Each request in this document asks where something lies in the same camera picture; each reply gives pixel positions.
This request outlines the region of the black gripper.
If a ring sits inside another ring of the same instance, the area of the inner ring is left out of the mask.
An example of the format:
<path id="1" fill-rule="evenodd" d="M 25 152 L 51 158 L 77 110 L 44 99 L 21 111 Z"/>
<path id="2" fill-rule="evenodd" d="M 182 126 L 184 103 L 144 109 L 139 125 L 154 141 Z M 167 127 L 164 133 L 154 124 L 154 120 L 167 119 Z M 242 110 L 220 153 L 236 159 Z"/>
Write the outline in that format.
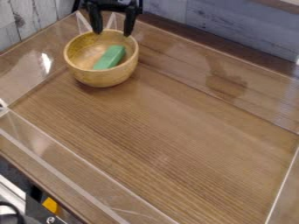
<path id="1" fill-rule="evenodd" d="M 91 27 L 96 34 L 103 31 L 100 12 L 126 12 L 124 36 L 128 37 L 135 28 L 136 13 L 142 14 L 144 11 L 144 0 L 84 0 L 84 8 L 88 10 Z"/>

